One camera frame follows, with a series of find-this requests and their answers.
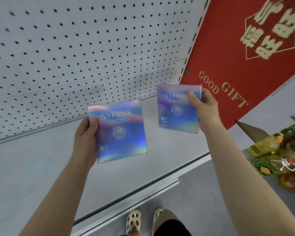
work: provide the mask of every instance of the perforated white panel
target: perforated white panel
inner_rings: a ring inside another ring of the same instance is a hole
[[[0,0],[0,140],[177,84],[207,0]]]

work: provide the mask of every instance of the hand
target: hand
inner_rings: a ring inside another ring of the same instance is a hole
[[[75,164],[82,163],[88,170],[94,165],[97,155],[95,152],[94,134],[98,128],[98,118],[82,120],[75,132],[71,160]]]
[[[221,124],[217,101],[209,90],[202,88],[201,101],[192,91],[188,92],[188,97],[189,101],[197,109],[199,127],[203,132],[212,125]]]

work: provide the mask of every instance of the blue iridescent box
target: blue iridescent box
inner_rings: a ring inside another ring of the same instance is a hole
[[[147,152],[139,100],[89,106],[88,111],[90,119],[99,119],[95,134],[98,163]]]
[[[199,118],[196,108],[189,102],[188,91],[201,98],[202,85],[157,86],[158,124],[162,128],[198,134]]]

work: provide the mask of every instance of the red board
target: red board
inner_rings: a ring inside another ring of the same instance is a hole
[[[181,84],[210,89],[229,129],[293,75],[295,0],[211,0]]]

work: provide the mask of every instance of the gold chinese lettering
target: gold chinese lettering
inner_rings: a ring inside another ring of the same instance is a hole
[[[282,8],[283,3],[273,4],[270,0],[267,0],[261,10],[255,15],[254,20],[262,25],[271,13],[278,13]]]
[[[295,30],[295,12],[292,15],[291,12],[292,9],[288,9],[280,19],[279,23],[272,29],[274,33],[283,38],[288,38]]]
[[[275,39],[270,40],[270,35],[267,35],[261,45],[257,47],[256,53],[263,59],[269,59],[269,57],[283,44],[283,41],[275,43]]]
[[[259,40],[260,36],[263,35],[263,30],[256,29],[256,27],[248,26],[245,34],[240,38],[240,40],[247,47],[253,47],[254,44]]]

